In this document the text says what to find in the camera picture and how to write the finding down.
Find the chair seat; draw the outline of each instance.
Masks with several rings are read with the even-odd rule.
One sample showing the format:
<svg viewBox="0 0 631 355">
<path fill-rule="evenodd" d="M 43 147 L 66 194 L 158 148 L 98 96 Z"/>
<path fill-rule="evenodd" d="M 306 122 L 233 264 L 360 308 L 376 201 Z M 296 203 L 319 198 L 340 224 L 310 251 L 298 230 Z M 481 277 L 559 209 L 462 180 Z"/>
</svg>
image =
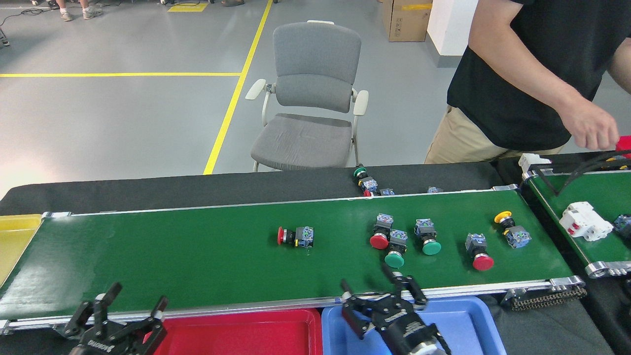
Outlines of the chair seat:
<svg viewBox="0 0 631 355">
<path fill-rule="evenodd" d="M 353 128 L 349 121 L 277 114 L 252 147 L 251 156 L 278 170 L 346 167 Z"/>
</svg>

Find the green conveyor belt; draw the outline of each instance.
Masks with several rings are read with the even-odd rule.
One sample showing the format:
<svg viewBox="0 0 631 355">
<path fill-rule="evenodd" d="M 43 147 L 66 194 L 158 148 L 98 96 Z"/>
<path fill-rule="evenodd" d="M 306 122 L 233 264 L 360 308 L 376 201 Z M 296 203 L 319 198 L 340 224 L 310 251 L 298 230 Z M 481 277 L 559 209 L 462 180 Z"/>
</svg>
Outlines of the green conveyor belt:
<svg viewBox="0 0 631 355">
<path fill-rule="evenodd" d="M 551 175 L 547 178 L 559 190 L 568 175 Z M 539 176 L 528 179 L 528 184 L 556 221 L 561 219 L 563 211 L 570 203 L 582 201 L 589 202 L 594 211 L 610 223 L 620 214 L 631 214 L 631 171 L 585 174 L 571 182 L 559 196 L 555 196 Z M 630 245 L 615 231 L 607 238 L 589 242 L 582 237 L 570 237 L 563 227 L 558 226 L 585 265 L 631 260 Z"/>
<path fill-rule="evenodd" d="M 512 249 L 494 216 L 511 210 L 533 237 Z M 543 280 L 572 275 L 516 191 L 272 203 L 46 218 L 0 289 L 0 320 L 70 315 L 119 281 L 111 311 L 148 310 L 159 295 L 169 310 L 335 297 L 346 278 L 355 292 L 388 291 L 385 251 L 369 244 L 378 213 L 408 233 L 405 275 L 422 288 Z M 442 250 L 413 242 L 416 219 L 431 218 Z M 314 247 L 277 245 L 279 226 L 315 229 Z M 495 266 L 475 270 L 468 232 L 483 233 Z"/>
</svg>

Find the blue tray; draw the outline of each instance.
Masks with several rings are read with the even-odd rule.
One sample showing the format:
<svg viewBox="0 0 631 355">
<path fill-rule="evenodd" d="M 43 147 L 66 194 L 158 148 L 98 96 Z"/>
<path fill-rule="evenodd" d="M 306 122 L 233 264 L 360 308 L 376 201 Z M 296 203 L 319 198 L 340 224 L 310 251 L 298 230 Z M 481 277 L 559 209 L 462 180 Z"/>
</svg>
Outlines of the blue tray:
<svg viewBox="0 0 631 355">
<path fill-rule="evenodd" d="M 373 330 L 360 340 L 342 317 L 341 307 L 322 312 L 324 355 L 391 354 Z M 476 297 L 431 299 L 417 312 L 426 324 L 436 323 L 453 355 L 506 355 L 488 307 Z"/>
</svg>

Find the white electrical component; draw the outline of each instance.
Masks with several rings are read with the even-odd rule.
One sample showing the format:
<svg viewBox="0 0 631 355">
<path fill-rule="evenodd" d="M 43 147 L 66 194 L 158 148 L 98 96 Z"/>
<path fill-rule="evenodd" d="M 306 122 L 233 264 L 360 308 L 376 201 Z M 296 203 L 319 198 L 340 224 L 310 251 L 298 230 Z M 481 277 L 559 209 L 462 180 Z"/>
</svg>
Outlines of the white electrical component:
<svg viewBox="0 0 631 355">
<path fill-rule="evenodd" d="M 519 166 L 521 166 L 522 172 L 528 172 L 530 170 L 531 165 L 535 164 L 550 164 L 552 163 L 550 159 L 544 159 L 539 156 L 539 154 L 533 153 L 522 153 L 521 158 L 519 158 Z M 552 169 L 542 169 L 541 171 L 552 171 Z"/>
<path fill-rule="evenodd" d="M 559 223 L 571 237 L 583 237 L 586 241 L 605 238 L 613 225 L 600 217 L 589 202 L 571 203 Z"/>
</svg>

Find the gray floor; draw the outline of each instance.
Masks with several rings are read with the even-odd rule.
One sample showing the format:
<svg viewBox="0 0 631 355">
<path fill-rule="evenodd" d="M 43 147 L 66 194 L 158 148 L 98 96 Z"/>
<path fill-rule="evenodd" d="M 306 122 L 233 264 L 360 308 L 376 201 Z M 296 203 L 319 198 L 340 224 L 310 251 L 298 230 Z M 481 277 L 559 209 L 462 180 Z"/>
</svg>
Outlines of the gray floor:
<svg viewBox="0 0 631 355">
<path fill-rule="evenodd" d="M 123 1 L 104 7 L 99 18 L 69 23 L 58 11 L 12 17 L 2 26 L 11 45 L 0 48 L 0 74 L 240 73 L 268 0 L 246 0 L 236 8 L 218 3 L 201 13 L 168 13 L 157 0 Z M 78 4 L 69 5 L 79 16 Z M 421 163 L 454 69 L 436 68 L 430 42 L 389 43 L 381 6 L 374 0 L 272 5 L 213 174 L 251 171 L 262 98 L 246 101 L 245 93 L 259 78 L 274 80 L 274 28 L 310 19 L 334 21 L 362 37 L 355 87 L 370 92 L 358 129 L 362 163 Z M 3 1 L 0 22 L 29 7 L 28 0 Z M 0 198 L 29 183 L 202 174 L 237 80 L 0 77 Z M 609 76 L 596 97 L 618 119 L 623 135 L 631 135 L 629 98 Z M 272 104 L 270 112 L 277 108 Z M 564 148 L 578 151 L 572 142 Z"/>
</svg>

